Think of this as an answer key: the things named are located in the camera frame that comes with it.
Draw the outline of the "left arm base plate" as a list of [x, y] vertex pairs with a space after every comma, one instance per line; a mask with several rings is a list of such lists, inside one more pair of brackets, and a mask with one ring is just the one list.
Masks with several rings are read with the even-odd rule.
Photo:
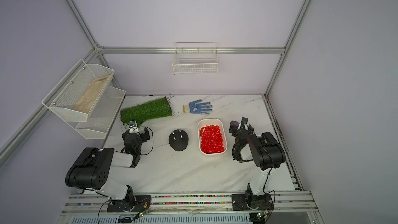
[[107, 207], [109, 213], [129, 213], [129, 212], [142, 212], [150, 208], [152, 197], [150, 195], [134, 196], [132, 201], [129, 200], [111, 200]]

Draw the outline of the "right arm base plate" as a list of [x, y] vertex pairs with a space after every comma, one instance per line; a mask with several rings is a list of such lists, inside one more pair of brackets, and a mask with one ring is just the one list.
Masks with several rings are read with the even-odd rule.
[[233, 194], [231, 197], [234, 211], [270, 211], [274, 209], [274, 203], [270, 194], [260, 196]]

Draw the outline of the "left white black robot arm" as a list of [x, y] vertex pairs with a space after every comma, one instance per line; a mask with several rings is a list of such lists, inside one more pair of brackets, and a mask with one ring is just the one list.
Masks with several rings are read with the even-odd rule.
[[142, 200], [134, 196], [130, 185], [110, 176], [112, 168], [135, 168], [142, 156], [142, 144], [153, 140], [148, 127], [131, 127], [122, 134], [124, 148], [85, 148], [65, 176], [68, 187], [92, 190], [108, 198], [112, 211], [137, 212], [148, 209], [151, 196]]

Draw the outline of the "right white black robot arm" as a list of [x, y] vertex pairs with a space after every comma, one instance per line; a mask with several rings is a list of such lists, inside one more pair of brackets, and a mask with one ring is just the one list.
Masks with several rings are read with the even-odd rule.
[[243, 194], [232, 195], [232, 207], [235, 211], [272, 211], [276, 193], [268, 186], [273, 173], [286, 162], [286, 154], [272, 133], [263, 132], [258, 136], [247, 121], [244, 117], [240, 123], [230, 122], [229, 133], [235, 138], [232, 157], [239, 163], [253, 162], [260, 174], [248, 183]]

